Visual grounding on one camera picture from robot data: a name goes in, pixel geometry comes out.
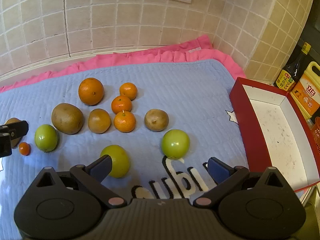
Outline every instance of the small orange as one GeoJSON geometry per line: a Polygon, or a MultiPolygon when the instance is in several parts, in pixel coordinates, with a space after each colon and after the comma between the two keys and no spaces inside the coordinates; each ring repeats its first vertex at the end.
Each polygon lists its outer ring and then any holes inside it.
{"type": "Polygon", "coordinates": [[[118,114],[122,110],[131,111],[132,103],[128,97],[118,96],[111,102],[111,109],[115,114],[118,114]]]}
{"type": "Polygon", "coordinates": [[[132,101],[136,98],[138,89],[134,84],[128,82],[121,85],[119,92],[121,96],[126,96],[132,101]]]}
{"type": "Polygon", "coordinates": [[[86,78],[78,89],[80,100],[89,105],[96,105],[101,101],[104,95],[102,83],[96,78],[86,78]]]}
{"type": "Polygon", "coordinates": [[[136,118],[133,113],[122,110],[116,114],[113,124],[120,132],[131,132],[136,126],[136,118]]]}

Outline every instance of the white star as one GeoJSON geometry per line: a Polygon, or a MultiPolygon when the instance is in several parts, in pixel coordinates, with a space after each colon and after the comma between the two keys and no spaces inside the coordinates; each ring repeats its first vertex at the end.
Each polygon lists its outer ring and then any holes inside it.
{"type": "Polygon", "coordinates": [[[229,112],[229,111],[226,110],[226,112],[230,116],[229,121],[235,122],[236,124],[238,124],[235,111],[229,112]]]}

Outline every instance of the red box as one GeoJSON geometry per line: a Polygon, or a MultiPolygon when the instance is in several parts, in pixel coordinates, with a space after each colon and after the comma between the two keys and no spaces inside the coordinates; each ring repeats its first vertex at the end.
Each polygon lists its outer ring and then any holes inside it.
{"type": "Polygon", "coordinates": [[[320,181],[320,154],[290,93],[237,78],[230,101],[250,171],[275,166],[295,191],[320,181]]]}

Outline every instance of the bottle label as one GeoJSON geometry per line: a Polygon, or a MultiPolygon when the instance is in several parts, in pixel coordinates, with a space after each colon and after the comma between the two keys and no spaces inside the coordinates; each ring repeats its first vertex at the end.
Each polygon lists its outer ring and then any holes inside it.
{"type": "Polygon", "coordinates": [[[287,71],[281,70],[280,75],[278,76],[278,79],[276,81],[276,84],[278,88],[281,88],[282,90],[290,92],[294,87],[295,82],[287,71]]]}
{"type": "Polygon", "coordinates": [[[292,90],[308,114],[313,115],[320,106],[320,91],[306,74],[303,74],[292,90]]]}

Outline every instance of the yellow label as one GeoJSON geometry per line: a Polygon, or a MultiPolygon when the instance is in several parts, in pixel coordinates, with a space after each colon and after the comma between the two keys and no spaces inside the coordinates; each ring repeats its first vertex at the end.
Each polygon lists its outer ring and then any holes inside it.
{"type": "Polygon", "coordinates": [[[304,54],[308,54],[309,50],[311,49],[311,45],[307,42],[305,42],[302,46],[302,49],[301,51],[304,53],[304,54]]]}
{"type": "Polygon", "coordinates": [[[276,81],[276,84],[278,88],[288,91],[289,88],[292,88],[295,85],[295,82],[287,71],[281,70],[280,75],[278,76],[278,79],[276,81]]]}

